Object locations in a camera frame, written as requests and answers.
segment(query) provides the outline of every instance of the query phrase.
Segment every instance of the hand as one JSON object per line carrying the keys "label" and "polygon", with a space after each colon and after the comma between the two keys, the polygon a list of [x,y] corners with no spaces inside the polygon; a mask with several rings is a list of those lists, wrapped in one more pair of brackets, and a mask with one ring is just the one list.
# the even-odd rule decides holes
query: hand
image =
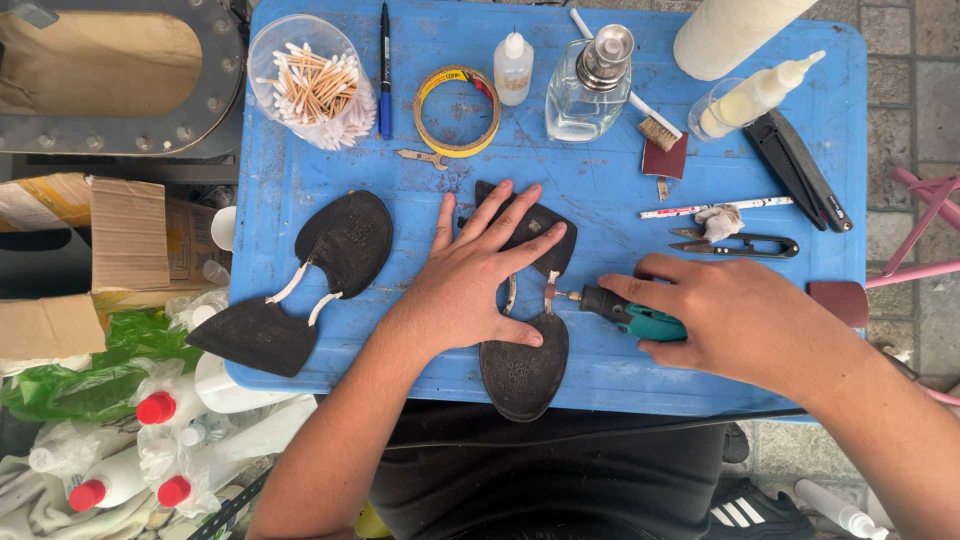
{"label": "hand", "polygon": [[745,258],[693,262],[653,253],[633,278],[597,282],[684,323],[686,341],[637,344],[657,363],[742,380],[798,403],[839,382],[844,360],[869,348],[800,288]]}
{"label": "hand", "polygon": [[481,341],[542,345],[543,336],[537,329],[500,314],[496,289],[511,274],[559,242],[566,233],[566,224],[557,223],[537,238],[498,253],[523,214],[542,194],[542,187],[531,185],[491,224],[497,209],[513,190],[511,181],[501,182],[473,213],[456,240],[456,200],[452,193],[444,195],[430,256],[381,323],[393,335],[410,337],[409,343],[423,352],[425,360],[447,349],[469,347]]}

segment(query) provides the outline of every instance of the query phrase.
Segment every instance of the yellow tape roll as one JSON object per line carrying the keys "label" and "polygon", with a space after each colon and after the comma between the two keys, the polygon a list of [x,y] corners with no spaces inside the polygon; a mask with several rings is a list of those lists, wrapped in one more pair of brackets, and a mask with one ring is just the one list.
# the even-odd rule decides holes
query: yellow tape roll
{"label": "yellow tape roll", "polygon": [[[483,136],[469,144],[447,144],[440,142],[427,133],[426,128],[423,127],[423,119],[420,117],[423,100],[426,99],[430,90],[437,87],[440,83],[447,81],[466,81],[476,86],[478,90],[490,99],[491,104],[493,104],[493,122],[491,122],[490,127]],[[417,132],[420,133],[423,142],[437,154],[447,156],[448,158],[468,158],[487,148],[487,145],[493,140],[493,136],[496,135],[496,129],[500,126],[500,98],[496,95],[496,89],[493,87],[493,83],[491,83],[490,79],[485,77],[483,73],[480,73],[480,71],[472,67],[466,67],[465,65],[448,65],[447,67],[441,67],[431,73],[429,77],[420,83],[420,87],[417,88],[417,95],[414,96],[414,123],[417,125]]]}

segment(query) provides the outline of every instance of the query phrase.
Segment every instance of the oval opening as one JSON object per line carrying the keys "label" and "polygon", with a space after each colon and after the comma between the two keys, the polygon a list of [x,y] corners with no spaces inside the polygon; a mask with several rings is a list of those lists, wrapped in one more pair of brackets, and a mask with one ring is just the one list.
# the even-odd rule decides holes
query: oval opening
{"label": "oval opening", "polygon": [[0,113],[149,118],[200,78],[193,30],[166,13],[58,12],[39,30],[0,13]]}

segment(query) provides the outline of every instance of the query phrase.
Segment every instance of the cotton swab container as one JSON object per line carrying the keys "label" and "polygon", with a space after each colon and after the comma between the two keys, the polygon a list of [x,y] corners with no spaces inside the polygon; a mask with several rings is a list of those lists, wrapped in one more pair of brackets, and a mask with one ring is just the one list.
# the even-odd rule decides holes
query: cotton swab container
{"label": "cotton swab container", "polygon": [[[323,68],[304,68],[304,61]],[[376,98],[356,48],[319,17],[288,15],[264,27],[250,46],[247,76],[257,107],[317,148],[346,150],[375,129]],[[298,99],[308,88],[314,95]],[[332,95],[345,97],[330,110],[317,107]]]}

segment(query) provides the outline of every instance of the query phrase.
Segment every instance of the blue tabletop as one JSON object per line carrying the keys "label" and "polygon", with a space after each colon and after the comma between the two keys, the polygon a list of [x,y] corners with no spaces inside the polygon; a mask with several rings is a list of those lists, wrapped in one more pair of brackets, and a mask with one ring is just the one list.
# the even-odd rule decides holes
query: blue tabletop
{"label": "blue tabletop", "polygon": [[[291,13],[315,14],[340,28],[359,50],[372,79],[377,76],[380,0],[263,0],[253,14],[252,33]],[[686,130],[690,106],[715,83],[687,76],[674,63],[673,38],[689,17],[684,13],[579,10],[596,30],[609,23],[627,26],[636,39],[635,92],[676,126]],[[785,194],[742,133],[712,144],[691,138],[681,182],[670,182],[660,203],[656,179],[639,171],[643,119],[629,105],[613,127],[589,144],[546,138],[543,102],[547,82],[566,44],[581,36],[566,9],[502,4],[391,0],[393,45],[392,140],[373,135],[345,152],[310,146],[266,118],[247,89],[242,169],[233,254],[230,301],[277,293],[299,266],[294,238],[314,212],[351,189],[379,196],[394,219],[394,246],[383,270],[358,297],[331,302],[321,312],[319,338],[303,371],[293,379],[232,362],[228,372],[240,384],[263,390],[326,393],[349,367],[383,313],[396,301],[426,260],[445,191],[457,193],[458,213],[473,210],[477,180],[511,178],[517,189],[543,184],[541,202],[579,229],[573,260],[558,280],[561,290],[595,283],[609,272],[631,273],[645,254],[671,250],[684,241],[670,229],[693,227],[691,216],[640,221],[642,210],[720,203]],[[414,128],[412,99],[434,69],[459,63],[492,79],[493,50],[513,30],[535,50],[530,95],[505,107],[492,144],[467,159],[444,158],[449,169],[405,160],[398,149],[427,150]],[[864,281],[866,265],[866,48],[852,27],[798,20],[738,66],[731,76],[747,77],[783,60],[827,56],[813,65],[804,83],[780,106],[806,141],[813,158],[850,214],[849,233],[818,232],[793,206],[746,209],[744,232],[789,236],[800,244],[790,259],[764,261],[797,286],[810,281]],[[492,107],[465,83],[438,86],[424,105],[424,122],[448,142],[467,142],[486,130]],[[542,311],[545,278],[521,271],[514,317]],[[306,317],[326,294],[323,271],[310,267],[283,309]],[[636,350],[636,340],[598,315],[557,301],[566,322],[570,356],[553,406],[672,415],[713,415],[793,406],[766,390],[684,369],[658,366]],[[411,391],[412,397],[485,402],[477,347],[435,358]]]}

